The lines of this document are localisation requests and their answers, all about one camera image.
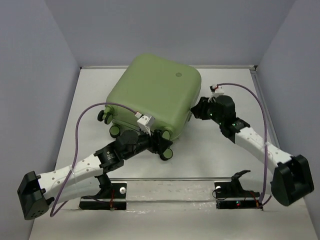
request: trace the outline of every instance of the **red wire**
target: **red wire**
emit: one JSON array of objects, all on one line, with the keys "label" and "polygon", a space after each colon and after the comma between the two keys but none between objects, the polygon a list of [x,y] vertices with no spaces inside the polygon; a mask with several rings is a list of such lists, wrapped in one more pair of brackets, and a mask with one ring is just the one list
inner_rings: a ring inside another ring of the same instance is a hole
[{"label": "red wire", "polygon": [[250,191],[249,193],[252,195],[252,197],[254,198],[254,200],[257,201],[255,194],[254,194],[252,191]]},{"label": "red wire", "polygon": [[254,198],[256,206],[259,207],[259,202],[258,202],[258,200],[256,199],[255,194],[254,194],[252,191],[250,191],[249,193],[250,193],[250,194],[252,195],[252,197]]},{"label": "red wire", "polygon": [[115,190],[112,190],[111,199],[110,199],[110,208],[112,209],[112,206],[114,204],[114,198],[115,198]]}]

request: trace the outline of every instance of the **black clamp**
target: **black clamp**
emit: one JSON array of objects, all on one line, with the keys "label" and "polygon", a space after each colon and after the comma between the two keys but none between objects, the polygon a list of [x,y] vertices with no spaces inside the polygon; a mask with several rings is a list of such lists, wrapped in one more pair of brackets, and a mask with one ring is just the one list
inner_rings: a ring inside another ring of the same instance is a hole
[{"label": "black clamp", "polygon": [[308,160],[302,156],[292,156],[285,163],[278,163],[274,169],[271,192],[283,206],[303,198],[315,190]]},{"label": "black clamp", "polygon": [[246,192],[242,186],[241,183],[239,181],[239,178],[242,177],[244,174],[246,173],[250,173],[251,170],[242,170],[240,172],[236,172],[232,177],[231,177],[231,183],[230,183],[230,187],[231,187],[231,191],[233,193],[235,193],[236,195],[240,195],[243,194],[244,192]]}]

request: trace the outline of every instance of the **black mounting bracket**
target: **black mounting bracket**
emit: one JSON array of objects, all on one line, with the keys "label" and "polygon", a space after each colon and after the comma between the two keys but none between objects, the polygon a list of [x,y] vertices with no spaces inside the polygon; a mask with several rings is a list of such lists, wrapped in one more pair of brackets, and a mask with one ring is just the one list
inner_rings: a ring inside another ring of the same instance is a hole
[{"label": "black mounting bracket", "polygon": [[111,184],[109,192],[81,197],[79,208],[82,210],[126,210],[127,182],[111,181]]}]

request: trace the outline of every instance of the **white connector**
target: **white connector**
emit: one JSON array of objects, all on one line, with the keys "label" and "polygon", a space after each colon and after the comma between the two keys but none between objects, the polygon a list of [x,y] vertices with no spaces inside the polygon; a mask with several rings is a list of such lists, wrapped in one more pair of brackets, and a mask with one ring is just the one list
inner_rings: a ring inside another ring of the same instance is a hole
[{"label": "white connector", "polygon": [[211,91],[212,95],[209,97],[208,102],[212,102],[217,97],[225,94],[225,91],[223,90],[223,88],[221,86],[212,85],[211,89],[213,89],[213,91]]},{"label": "white connector", "polygon": [[137,112],[135,115],[139,119],[136,121],[138,123],[139,128],[145,132],[146,134],[149,134],[151,136],[151,126],[155,122],[155,118],[151,115],[142,115],[141,113]]}]

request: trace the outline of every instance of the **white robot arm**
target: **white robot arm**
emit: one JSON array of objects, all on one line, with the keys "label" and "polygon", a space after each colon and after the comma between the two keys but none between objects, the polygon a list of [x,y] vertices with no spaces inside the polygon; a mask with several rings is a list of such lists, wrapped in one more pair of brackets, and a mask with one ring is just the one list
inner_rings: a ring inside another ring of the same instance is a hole
[{"label": "white robot arm", "polygon": [[[191,112],[196,119],[213,120],[219,124],[221,133],[234,144],[246,149],[259,161],[265,163],[265,145],[267,144],[267,168],[273,173],[273,179],[265,193],[269,193],[284,206],[289,206],[314,190],[314,184],[308,161],[302,155],[292,156],[259,136],[248,123],[236,117],[235,104],[231,97],[219,89],[212,96],[201,97]],[[138,121],[141,134],[133,130],[125,131],[117,139],[79,161],[72,168],[67,166],[52,172],[36,175],[27,173],[18,188],[18,196],[26,220],[40,217],[55,204],[83,196],[101,195],[112,189],[107,173],[124,165],[127,160],[144,150],[162,154],[172,142],[162,138],[161,131],[149,131],[153,119],[140,115]],[[249,188],[240,178],[250,172],[244,170],[231,177],[235,192],[251,190],[260,192],[261,185]]]}]

